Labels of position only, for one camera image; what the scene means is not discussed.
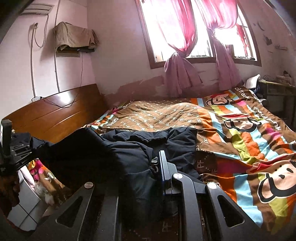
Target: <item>pink wall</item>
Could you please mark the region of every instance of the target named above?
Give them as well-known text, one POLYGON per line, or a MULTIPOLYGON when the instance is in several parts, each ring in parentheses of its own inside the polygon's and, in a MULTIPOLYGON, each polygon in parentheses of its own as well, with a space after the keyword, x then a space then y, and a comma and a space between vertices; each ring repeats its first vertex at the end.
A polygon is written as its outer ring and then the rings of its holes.
MULTIPOLYGON (((86 3, 85 0, 73 0, 86 3)), ((55 5, 49 14, 47 39, 40 49, 34 43, 33 67, 37 96, 49 96, 57 93, 54 71, 54 34, 53 27, 58 0, 36 0, 35 2, 55 5)), ((62 0, 57 22, 65 21, 87 28, 87 8, 78 3, 62 0)), ((42 44, 46 16, 22 15, 17 18, 0 45, 0 119, 27 105, 33 96, 30 73, 31 26, 38 22, 37 42, 42 44)), ((81 82, 81 58, 57 58, 57 71, 60 90, 75 88, 81 82)), ((90 55, 83 55, 83 85, 93 84, 94 72, 90 55)))
MULTIPOLYGON (((281 74, 288 65, 283 61, 283 53, 275 50, 275 44, 284 45, 284 35, 272 27, 269 18, 279 22, 278 25, 282 24, 281 19, 275 13, 275 16, 269 15, 272 9, 263 0, 239 2, 252 24, 262 60, 262 67, 237 64, 241 77, 246 80, 257 74, 281 74), (258 21, 267 26, 266 31, 259 29, 258 21), (264 34, 273 40, 273 45, 266 45, 264 34)), ((106 95, 108 103, 112 105, 134 98, 165 97, 163 68, 150 69, 135 0, 88 0, 87 11, 88 26, 96 31, 101 43, 98 51, 91 54, 96 83, 101 93, 106 95)), ((209 63, 195 66, 202 80, 211 86, 209 89, 217 91, 216 65, 209 63)), ((194 90, 186 95, 194 96, 194 90)))

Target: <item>wooden headboard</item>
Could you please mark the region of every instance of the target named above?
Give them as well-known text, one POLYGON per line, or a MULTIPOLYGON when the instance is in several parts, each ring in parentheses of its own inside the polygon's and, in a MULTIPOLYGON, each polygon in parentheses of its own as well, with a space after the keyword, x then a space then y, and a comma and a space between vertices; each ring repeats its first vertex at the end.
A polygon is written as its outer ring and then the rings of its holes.
POLYGON ((4 119, 12 121, 16 132, 29 132, 36 138, 56 143, 83 125, 95 121, 107 110, 97 85, 92 84, 30 103, 4 119))

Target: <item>bedspread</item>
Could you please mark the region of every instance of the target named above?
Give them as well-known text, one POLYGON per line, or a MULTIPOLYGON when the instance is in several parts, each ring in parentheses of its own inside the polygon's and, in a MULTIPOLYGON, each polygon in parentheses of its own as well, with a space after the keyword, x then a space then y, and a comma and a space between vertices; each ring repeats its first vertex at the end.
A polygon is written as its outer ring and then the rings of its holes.
POLYGON ((258 226, 274 234, 296 210, 296 133, 244 87, 205 98, 134 101, 88 126, 98 133, 197 128, 196 170, 258 226))

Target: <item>wall-mounted air conditioner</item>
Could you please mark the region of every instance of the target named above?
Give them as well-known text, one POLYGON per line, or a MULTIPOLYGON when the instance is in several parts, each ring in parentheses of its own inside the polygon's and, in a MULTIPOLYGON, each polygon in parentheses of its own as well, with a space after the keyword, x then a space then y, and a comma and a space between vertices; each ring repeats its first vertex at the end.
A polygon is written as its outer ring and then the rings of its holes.
POLYGON ((48 15, 54 5, 46 3, 32 3, 30 4, 22 13, 23 14, 39 14, 39 15, 48 15))

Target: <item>window frame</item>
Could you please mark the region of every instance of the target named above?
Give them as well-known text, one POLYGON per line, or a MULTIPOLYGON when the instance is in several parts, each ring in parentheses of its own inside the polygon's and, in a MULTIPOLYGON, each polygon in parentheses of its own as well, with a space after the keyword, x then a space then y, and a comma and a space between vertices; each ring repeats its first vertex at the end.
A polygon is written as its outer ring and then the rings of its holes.
MULTIPOLYGON (((153 54, 153 49, 152 49, 152 45, 151 45, 151 41, 149 38, 149 34, 148 34, 148 29, 147 29, 147 25, 145 22, 145 18, 144 18, 144 14, 143 14, 143 10, 141 7, 141 0, 135 0, 136 2, 136 6, 137 6, 137 10, 139 13, 139 17, 140 17, 140 22, 141 22, 141 27, 143 30, 143 35, 144 35, 144 41, 145 41, 145 45, 146 45, 146 50, 147 50, 147 55, 148 55, 148 60, 149 60, 149 64, 150 64, 150 69, 157 69, 157 68, 163 68, 165 65, 165 61, 160 61, 160 62, 156 62, 155 58, 154 58, 154 54, 153 54)), ((239 8, 242 11, 242 14, 247 22, 252 40, 253 40, 253 44, 255 47, 255 52, 256 52, 256 56, 257 56, 257 60, 250 60, 250 59, 241 59, 241 58, 234 58, 233 61, 235 64, 247 64, 247 65, 255 65, 255 66, 259 66, 262 67, 261 64, 261 58, 260 58, 260 53, 259 53, 259 48, 257 45, 257 41, 253 32, 253 29, 251 27, 251 24, 246 16, 245 11, 243 10, 243 8, 241 7, 241 4, 239 2, 237 2, 237 5, 239 6, 239 8)), ((199 57, 199 58, 187 58, 186 60, 188 60, 190 63, 192 64, 198 64, 198 63, 215 63, 216 62, 216 52, 214 49, 214 43, 213 43, 213 39, 212 37, 209 35, 209 39, 210 39, 210 44, 211 44, 211 49, 212 49, 212 53, 213 53, 213 57, 199 57)))

